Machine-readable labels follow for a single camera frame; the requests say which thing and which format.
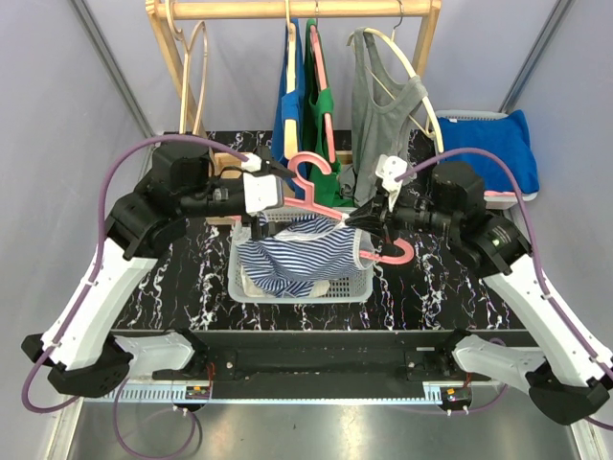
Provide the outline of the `pink hanger with striped top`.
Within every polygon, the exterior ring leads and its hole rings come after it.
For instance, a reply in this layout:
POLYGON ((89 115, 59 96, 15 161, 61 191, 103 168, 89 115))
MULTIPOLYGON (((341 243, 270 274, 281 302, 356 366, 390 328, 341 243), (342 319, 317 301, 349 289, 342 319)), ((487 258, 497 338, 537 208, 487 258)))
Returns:
MULTIPOLYGON (((291 172, 296 174, 292 181, 304 191, 304 198, 299 199, 295 197, 286 197, 284 199, 284 205, 310 211, 311 213, 319 214, 327 218, 343 222, 349 216, 348 214, 315 202, 315 185, 302 177, 298 171, 299 166, 303 163, 309 163, 316 166, 322 173, 331 172, 331 167, 329 166, 328 162, 316 153, 303 151, 295 154, 289 159, 287 167, 291 172)), ((361 250, 359 252, 359 257, 361 259, 387 265, 404 265, 413 260, 414 248, 408 241, 398 238, 394 241, 394 246, 401 251, 399 256, 383 256, 367 250, 361 250)))

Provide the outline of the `blue white striped tank top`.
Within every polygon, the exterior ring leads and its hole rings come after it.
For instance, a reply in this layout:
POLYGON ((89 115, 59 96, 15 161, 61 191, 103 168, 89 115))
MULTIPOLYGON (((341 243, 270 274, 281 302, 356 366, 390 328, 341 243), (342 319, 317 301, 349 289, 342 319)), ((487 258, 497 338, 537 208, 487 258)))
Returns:
POLYGON ((370 235, 340 221, 304 215, 287 221, 287 228, 261 241, 249 229, 238 231, 239 274, 244 271, 259 287, 265 282, 315 282, 352 277, 374 262, 359 257, 374 251, 370 235))

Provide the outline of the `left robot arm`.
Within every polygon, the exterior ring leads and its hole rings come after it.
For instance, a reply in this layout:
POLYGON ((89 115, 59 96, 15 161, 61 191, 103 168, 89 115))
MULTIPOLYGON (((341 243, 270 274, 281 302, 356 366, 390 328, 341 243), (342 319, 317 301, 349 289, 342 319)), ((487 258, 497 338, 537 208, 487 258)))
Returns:
POLYGON ((190 218, 250 217, 283 204, 285 179, 295 172, 269 149, 240 153, 215 141, 167 134, 145 142, 151 166, 133 191, 105 208, 116 172, 101 185, 99 236, 92 264, 69 304, 45 333, 21 348, 61 395, 100 398, 127 379, 208 374, 208 347, 189 331, 145 337, 111 331, 133 290, 170 246, 187 233, 190 218))

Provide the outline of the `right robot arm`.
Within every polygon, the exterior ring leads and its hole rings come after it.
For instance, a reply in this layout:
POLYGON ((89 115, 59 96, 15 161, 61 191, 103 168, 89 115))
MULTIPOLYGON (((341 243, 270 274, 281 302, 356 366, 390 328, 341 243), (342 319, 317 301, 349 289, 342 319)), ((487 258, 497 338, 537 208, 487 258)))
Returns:
POLYGON ((443 162, 432 171, 433 189, 403 206, 397 198, 405 162, 381 156, 375 196, 350 214, 348 225, 385 241, 398 230, 445 239, 450 252, 511 308, 538 348, 521 351, 456 330, 426 360, 447 380, 478 374, 529 396, 554 422, 589 419, 612 394, 612 353, 557 301, 536 250, 512 221, 488 210, 485 182, 465 162, 443 162))

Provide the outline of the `wooden hanger with blue top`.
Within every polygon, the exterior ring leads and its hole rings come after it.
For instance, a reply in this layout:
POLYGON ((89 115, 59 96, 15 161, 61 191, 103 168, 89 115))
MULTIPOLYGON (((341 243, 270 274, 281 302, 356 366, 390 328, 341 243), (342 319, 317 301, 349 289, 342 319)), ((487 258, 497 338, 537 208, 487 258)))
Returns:
POLYGON ((296 90, 296 28, 290 17, 290 2, 284 1, 286 21, 286 85, 284 96, 284 157, 290 160, 298 153, 298 122, 294 114, 296 90))

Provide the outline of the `grey tank top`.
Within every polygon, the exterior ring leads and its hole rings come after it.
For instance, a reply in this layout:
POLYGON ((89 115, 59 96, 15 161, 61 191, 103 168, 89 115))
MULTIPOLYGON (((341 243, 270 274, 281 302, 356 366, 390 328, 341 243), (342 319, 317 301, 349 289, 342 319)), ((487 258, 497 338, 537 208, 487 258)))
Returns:
POLYGON ((411 124, 427 90, 404 53, 371 28, 356 29, 348 45, 354 54, 352 162, 339 175, 340 192, 357 207, 374 197, 375 166, 381 154, 408 159, 411 124), (377 42, 387 44, 404 67, 403 80, 388 72, 377 42))

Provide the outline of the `cream hanger with grey top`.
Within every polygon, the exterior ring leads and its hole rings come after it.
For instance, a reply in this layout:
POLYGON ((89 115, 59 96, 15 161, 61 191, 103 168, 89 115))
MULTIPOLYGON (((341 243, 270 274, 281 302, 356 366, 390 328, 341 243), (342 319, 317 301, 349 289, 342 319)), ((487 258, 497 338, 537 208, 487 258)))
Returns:
POLYGON ((354 54, 355 75, 352 90, 352 141, 353 153, 359 155, 371 144, 379 141, 391 154, 406 149, 408 124, 416 121, 416 112, 423 107, 426 124, 419 125, 423 134, 434 142, 435 152, 444 151, 443 137, 434 108, 420 77, 424 70, 430 46, 436 30, 440 3, 432 1, 396 1, 392 13, 401 17, 421 17, 420 32, 413 60, 401 51, 394 39, 370 27, 355 29, 347 46, 354 54), (377 48, 381 39, 399 60, 404 81, 397 81, 389 74, 377 48))

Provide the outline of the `green tank top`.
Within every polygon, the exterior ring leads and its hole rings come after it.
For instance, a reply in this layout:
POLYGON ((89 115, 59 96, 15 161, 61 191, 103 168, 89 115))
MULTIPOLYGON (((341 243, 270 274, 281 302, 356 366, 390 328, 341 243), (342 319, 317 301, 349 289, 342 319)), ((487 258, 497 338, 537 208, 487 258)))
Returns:
POLYGON ((318 92, 317 79, 314 71, 314 61, 311 55, 309 42, 309 27, 315 23, 314 18, 310 18, 306 23, 306 45, 304 66, 306 71, 306 93, 303 115, 303 139, 302 150, 311 151, 321 156, 331 167, 330 173, 321 172, 316 166, 310 167, 308 180, 315 185, 315 202, 328 207, 351 207, 353 206, 350 197, 343 197, 340 192, 339 174, 341 173, 341 163, 336 157, 336 161, 329 161, 328 146, 324 128, 324 113, 330 111, 333 114, 334 102, 331 87, 318 92))

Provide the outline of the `pink hanger in side basket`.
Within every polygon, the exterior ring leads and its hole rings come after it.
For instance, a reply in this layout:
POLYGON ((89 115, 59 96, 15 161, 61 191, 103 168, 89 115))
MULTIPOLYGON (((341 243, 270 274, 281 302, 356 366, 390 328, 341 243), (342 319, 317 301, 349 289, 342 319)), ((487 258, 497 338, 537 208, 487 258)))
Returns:
POLYGON ((503 197, 512 197, 515 196, 514 192, 496 192, 496 191, 485 191, 485 196, 493 197, 493 198, 503 198, 503 197))

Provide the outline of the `pink hanger with green top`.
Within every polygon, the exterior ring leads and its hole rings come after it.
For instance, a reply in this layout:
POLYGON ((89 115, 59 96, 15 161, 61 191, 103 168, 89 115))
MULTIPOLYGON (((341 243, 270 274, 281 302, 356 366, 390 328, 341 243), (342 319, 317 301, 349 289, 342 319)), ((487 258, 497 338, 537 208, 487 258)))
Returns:
MULTIPOLYGON (((315 23, 309 27, 309 42, 311 46, 311 55, 314 61, 314 71, 317 79, 318 92, 322 93, 328 89, 327 70, 325 65, 324 54, 320 42, 320 35, 318 31, 318 17, 319 17, 319 2, 314 2, 314 16, 315 23)), ((336 161, 336 151, 334 143, 334 129, 333 120, 330 111, 324 113, 324 128, 326 133, 326 141, 328 146, 329 161, 334 163, 336 161)))

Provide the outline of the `wooden clothes rack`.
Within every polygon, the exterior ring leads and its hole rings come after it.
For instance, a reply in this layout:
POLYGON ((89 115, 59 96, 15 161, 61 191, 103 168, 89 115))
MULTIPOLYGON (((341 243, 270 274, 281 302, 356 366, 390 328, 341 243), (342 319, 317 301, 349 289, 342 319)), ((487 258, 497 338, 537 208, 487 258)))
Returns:
POLYGON ((203 57, 208 57, 208 20, 283 18, 288 31, 287 49, 297 50, 298 33, 292 18, 307 17, 419 17, 420 32, 414 58, 409 60, 394 42, 394 38, 367 28, 366 33, 384 41, 397 55, 409 77, 420 76, 427 63, 430 47, 441 9, 439 1, 241 1, 188 2, 147 1, 146 12, 163 58, 181 100, 179 133, 198 136, 204 129, 202 113, 206 93, 207 71, 202 71, 199 99, 193 98, 190 86, 190 66, 193 43, 203 38, 203 57))

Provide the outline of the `white perforated plastic basket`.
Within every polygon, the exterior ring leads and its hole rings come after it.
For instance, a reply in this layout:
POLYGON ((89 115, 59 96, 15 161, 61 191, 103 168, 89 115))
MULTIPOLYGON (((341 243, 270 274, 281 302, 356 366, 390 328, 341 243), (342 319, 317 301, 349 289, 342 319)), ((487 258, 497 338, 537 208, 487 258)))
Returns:
MULTIPOLYGON (((276 210, 269 210, 265 213, 270 220, 292 221, 299 216, 317 215, 305 210, 284 207, 276 210)), ((249 229, 249 226, 238 222, 232 232, 230 260, 228 265, 228 291, 231 298, 238 302, 246 303, 268 303, 268 304, 322 304, 322 303, 351 303, 362 302, 368 299, 372 293, 373 265, 360 274, 352 277, 334 280, 330 284, 329 291, 322 297, 306 298, 255 298, 248 297, 242 287, 242 280, 239 274, 239 261, 237 252, 238 231, 249 229)))

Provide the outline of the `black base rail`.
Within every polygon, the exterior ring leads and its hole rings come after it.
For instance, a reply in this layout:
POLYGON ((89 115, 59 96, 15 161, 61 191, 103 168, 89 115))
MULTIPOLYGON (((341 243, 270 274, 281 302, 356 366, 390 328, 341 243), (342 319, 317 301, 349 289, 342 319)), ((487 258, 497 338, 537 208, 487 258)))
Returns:
POLYGON ((189 403, 374 403, 436 401, 427 387, 476 385, 443 353, 456 331, 198 332, 197 364, 178 371, 164 359, 146 374, 186 384, 189 403))

